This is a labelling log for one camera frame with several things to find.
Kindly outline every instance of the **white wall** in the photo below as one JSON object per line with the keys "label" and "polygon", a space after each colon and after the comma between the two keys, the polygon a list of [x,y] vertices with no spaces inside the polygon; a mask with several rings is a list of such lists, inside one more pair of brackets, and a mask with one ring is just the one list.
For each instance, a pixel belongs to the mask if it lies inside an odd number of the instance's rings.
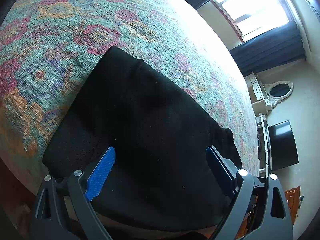
{"label": "white wall", "polygon": [[258,73],[263,84],[293,82],[292,94],[267,116],[268,125],[289,119],[299,163],[276,171],[284,190],[301,186],[305,198],[293,226],[294,239],[307,228],[320,207],[320,74],[307,62],[284,65]]}
{"label": "white wall", "polygon": [[310,51],[308,51],[308,48],[305,46],[307,60],[320,72],[320,22],[305,0],[291,1],[307,35],[310,48]]}
{"label": "white wall", "polygon": [[219,36],[228,50],[241,44],[241,41],[233,28],[211,2],[201,6],[197,12]]}

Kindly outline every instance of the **floor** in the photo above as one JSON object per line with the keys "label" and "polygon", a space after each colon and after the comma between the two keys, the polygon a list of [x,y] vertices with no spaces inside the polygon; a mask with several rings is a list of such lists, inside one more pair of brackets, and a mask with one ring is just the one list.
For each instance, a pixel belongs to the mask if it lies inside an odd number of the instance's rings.
{"label": "floor", "polygon": [[28,239],[30,209],[34,201],[35,196],[18,181],[0,158],[0,239],[19,239],[19,234]]}
{"label": "floor", "polygon": [[294,84],[292,95],[267,116],[268,125],[289,120],[296,141],[299,163],[277,170],[284,190],[301,186],[304,200],[293,226],[297,239],[320,207],[320,74],[307,62],[280,66],[258,73],[264,84],[280,80]]}

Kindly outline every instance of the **television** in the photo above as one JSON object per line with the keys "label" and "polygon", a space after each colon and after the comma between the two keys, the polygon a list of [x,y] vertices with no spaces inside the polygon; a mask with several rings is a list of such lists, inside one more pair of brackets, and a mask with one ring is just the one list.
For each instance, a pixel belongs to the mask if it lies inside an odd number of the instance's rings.
{"label": "television", "polygon": [[269,126],[270,170],[299,163],[296,142],[289,120]]}

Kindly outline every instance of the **bedspread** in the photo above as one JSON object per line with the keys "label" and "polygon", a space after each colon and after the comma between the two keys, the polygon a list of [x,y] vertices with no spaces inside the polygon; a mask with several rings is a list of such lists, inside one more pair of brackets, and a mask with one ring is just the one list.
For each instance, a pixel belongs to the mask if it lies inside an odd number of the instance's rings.
{"label": "bedspread", "polygon": [[142,58],[230,128],[243,167],[257,174],[244,78],[184,0],[17,0],[0,27],[0,157],[29,190],[37,192],[48,142],[112,45]]}

